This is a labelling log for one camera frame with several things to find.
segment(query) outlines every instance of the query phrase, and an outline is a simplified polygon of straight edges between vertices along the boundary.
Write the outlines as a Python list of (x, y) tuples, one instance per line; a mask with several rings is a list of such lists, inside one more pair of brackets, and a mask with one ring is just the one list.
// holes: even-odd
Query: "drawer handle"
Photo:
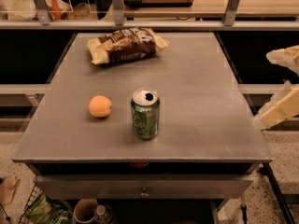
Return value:
[(142, 192), (140, 193), (140, 198), (148, 198), (149, 194), (147, 193), (147, 188), (142, 188)]

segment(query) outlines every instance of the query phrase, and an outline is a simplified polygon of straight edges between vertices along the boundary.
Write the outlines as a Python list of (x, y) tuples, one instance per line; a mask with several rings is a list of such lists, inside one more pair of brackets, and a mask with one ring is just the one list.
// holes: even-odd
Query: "orange object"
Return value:
[(90, 112), (93, 116), (102, 118), (111, 114), (112, 102), (102, 95), (94, 96), (89, 104)]

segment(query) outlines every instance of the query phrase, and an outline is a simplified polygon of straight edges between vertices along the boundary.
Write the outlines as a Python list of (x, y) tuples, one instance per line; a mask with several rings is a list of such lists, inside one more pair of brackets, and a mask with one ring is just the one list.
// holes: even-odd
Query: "soda can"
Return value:
[(133, 93), (131, 100), (134, 133), (142, 139), (158, 134), (160, 99), (153, 89), (142, 88)]

